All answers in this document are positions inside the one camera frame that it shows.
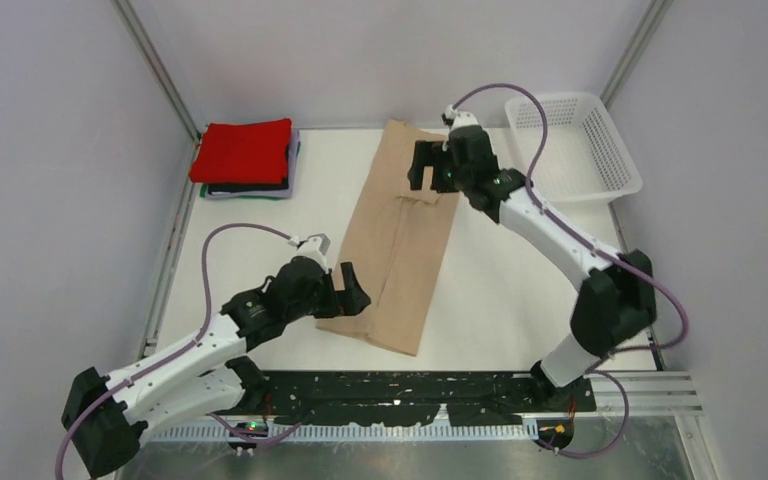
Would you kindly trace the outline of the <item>beige t shirt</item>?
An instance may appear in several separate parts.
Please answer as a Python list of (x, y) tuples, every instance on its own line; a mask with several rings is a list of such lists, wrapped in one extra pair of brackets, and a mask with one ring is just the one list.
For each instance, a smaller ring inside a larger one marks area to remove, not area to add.
[(357, 316), (321, 319), (317, 329), (417, 355), (459, 197), (413, 191), (407, 173), (416, 142), (439, 138), (387, 122), (338, 255), (371, 303)]

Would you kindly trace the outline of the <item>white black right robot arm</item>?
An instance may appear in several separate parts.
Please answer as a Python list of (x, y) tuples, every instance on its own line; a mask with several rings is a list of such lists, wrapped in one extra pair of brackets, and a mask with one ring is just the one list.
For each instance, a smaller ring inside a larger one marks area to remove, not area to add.
[(656, 317), (651, 260), (641, 251), (616, 251), (567, 224), (553, 212), (524, 173), (502, 169), (486, 130), (477, 125), (450, 131), (444, 140), (419, 140), (407, 173), (420, 190), (461, 193), (470, 206), (537, 248), (570, 281), (578, 296), (570, 332), (530, 370), (534, 403), (556, 410), (570, 384), (606, 359)]

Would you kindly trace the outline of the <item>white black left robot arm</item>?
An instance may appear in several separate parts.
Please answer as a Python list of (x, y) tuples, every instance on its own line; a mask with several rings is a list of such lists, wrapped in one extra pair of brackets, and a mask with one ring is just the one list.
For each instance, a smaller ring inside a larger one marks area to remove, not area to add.
[(156, 433), (175, 422), (237, 408), (263, 410), (267, 380), (248, 354), (305, 317), (356, 316), (371, 303), (354, 266), (333, 271), (297, 255), (254, 289), (234, 295), (194, 334), (127, 367), (73, 380), (61, 423), (91, 478), (127, 464)]

